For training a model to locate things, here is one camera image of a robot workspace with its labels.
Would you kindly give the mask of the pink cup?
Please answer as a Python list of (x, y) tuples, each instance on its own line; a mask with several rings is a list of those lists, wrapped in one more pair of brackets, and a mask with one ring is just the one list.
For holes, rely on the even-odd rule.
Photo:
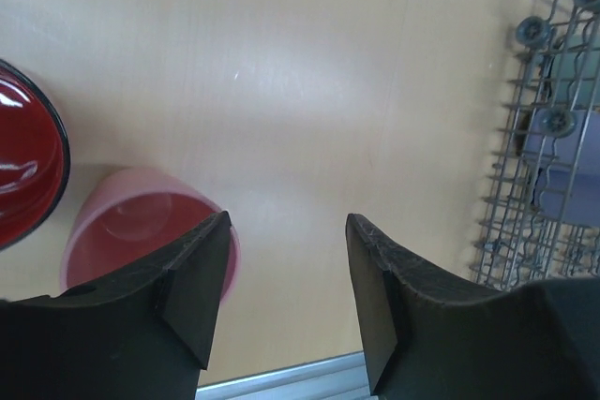
[(118, 170), (97, 184), (76, 215), (61, 259), (61, 290), (145, 257), (222, 212), (162, 170)]

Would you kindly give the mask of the purple cup small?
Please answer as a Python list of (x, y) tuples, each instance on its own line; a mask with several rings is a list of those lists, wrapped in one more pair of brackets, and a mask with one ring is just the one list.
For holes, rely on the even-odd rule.
[(599, 112), (584, 110), (537, 111), (527, 129), (521, 154), (552, 170), (599, 174)]

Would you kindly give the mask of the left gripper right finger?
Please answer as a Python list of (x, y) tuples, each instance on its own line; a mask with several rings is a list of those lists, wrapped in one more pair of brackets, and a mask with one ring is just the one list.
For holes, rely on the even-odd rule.
[(599, 282), (502, 292), (351, 214), (346, 241), (367, 378), (381, 399), (595, 399)]

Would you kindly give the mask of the green plastic cup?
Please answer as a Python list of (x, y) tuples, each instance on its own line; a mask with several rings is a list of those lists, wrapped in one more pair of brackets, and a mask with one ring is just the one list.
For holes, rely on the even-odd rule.
[(576, 94), (575, 105), (587, 108), (590, 104), (599, 106), (599, 88), (593, 96), (593, 83), (599, 66), (599, 51), (592, 50), (584, 61), (585, 51), (557, 54), (550, 66), (550, 99), (557, 104), (570, 104)]

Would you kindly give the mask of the red mug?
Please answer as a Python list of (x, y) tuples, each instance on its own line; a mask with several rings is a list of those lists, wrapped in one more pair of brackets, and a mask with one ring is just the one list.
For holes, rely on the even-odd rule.
[(1, 61), (1, 248), (31, 234), (62, 199), (71, 169), (59, 110), (18, 68)]

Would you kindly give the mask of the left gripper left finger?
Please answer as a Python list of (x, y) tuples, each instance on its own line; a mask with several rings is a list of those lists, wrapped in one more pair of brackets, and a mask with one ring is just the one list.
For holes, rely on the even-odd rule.
[(5, 399), (191, 399), (209, 362), (231, 220), (57, 297), (1, 303)]

